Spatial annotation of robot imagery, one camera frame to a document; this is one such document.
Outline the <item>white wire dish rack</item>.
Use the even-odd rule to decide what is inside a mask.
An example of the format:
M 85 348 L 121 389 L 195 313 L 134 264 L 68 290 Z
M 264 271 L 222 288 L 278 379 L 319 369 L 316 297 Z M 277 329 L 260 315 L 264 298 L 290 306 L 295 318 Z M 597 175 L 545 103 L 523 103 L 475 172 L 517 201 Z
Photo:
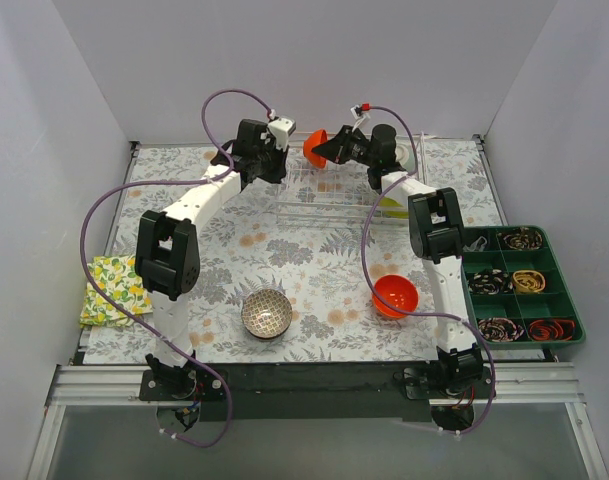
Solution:
M 413 138 L 418 153 L 413 171 L 416 169 L 416 179 L 424 181 L 426 140 L 432 137 L 421 132 Z M 398 144 L 410 146 L 407 139 L 399 137 Z M 287 176 L 276 194 L 277 215 L 279 220 L 289 223 L 313 224 L 322 218 L 329 223 L 356 223 L 366 218 L 378 195 L 369 185 L 366 166 L 353 161 L 344 165 L 329 162 L 321 169 L 303 156 L 302 145 L 296 145 L 289 153 Z M 374 223 L 402 226 L 407 219 L 384 217 L 379 205 L 373 217 Z

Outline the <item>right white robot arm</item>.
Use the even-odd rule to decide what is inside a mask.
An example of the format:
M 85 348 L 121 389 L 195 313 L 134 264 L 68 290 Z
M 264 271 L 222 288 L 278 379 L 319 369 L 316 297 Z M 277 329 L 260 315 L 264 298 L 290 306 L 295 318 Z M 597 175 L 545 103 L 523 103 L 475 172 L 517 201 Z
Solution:
M 437 359 L 416 385 L 459 397 L 484 375 L 477 337 L 468 326 L 462 280 L 464 227 L 456 192 L 436 189 L 414 178 L 398 158 L 397 132 L 379 124 L 369 137 L 345 125 L 329 137 L 324 130 L 305 141 L 305 158 L 323 168 L 328 162 L 354 161 L 367 168 L 369 186 L 406 206 L 412 251 L 422 261 L 431 285 L 437 319 Z

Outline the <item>pale green celadon bowl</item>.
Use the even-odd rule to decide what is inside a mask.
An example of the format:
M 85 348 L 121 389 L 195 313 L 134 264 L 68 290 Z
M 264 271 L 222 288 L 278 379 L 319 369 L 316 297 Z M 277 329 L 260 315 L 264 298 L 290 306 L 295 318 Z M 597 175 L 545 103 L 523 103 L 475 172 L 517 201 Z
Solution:
M 398 144 L 395 150 L 396 159 L 398 163 L 408 172 L 411 172 L 415 168 L 415 159 L 412 152 L 412 148 L 408 145 Z

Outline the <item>lime green bowl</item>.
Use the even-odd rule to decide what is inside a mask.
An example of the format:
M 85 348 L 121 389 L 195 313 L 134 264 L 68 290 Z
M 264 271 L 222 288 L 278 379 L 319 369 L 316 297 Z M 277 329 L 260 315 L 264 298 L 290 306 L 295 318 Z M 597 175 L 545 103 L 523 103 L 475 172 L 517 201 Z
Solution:
M 384 197 L 379 202 L 380 213 L 384 217 L 388 218 L 397 218 L 397 219 L 407 219 L 408 211 L 395 200 Z

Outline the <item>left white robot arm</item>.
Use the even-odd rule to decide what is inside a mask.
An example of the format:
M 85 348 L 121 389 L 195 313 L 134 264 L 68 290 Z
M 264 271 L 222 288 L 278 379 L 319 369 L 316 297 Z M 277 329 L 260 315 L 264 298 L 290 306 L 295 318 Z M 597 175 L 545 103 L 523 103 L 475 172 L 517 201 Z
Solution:
M 237 137 L 223 146 L 189 189 L 162 211 L 146 211 L 139 222 L 135 271 L 152 297 L 152 325 L 160 337 L 146 356 L 153 380 L 174 399 L 189 398 L 197 377 L 189 366 L 188 293 L 200 274 L 198 233 L 215 213 L 256 179 L 278 184 L 286 175 L 295 122 L 275 117 L 240 121 Z

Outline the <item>grey geometric patterned bowl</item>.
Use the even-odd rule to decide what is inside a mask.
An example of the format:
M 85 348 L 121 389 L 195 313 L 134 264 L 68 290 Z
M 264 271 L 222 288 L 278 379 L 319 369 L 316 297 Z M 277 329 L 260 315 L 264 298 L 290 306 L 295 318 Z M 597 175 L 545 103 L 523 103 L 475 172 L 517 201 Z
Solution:
M 262 289 L 249 295 L 242 304 L 241 319 L 255 338 L 272 340 L 283 335 L 291 325 L 293 309 L 280 291 Z

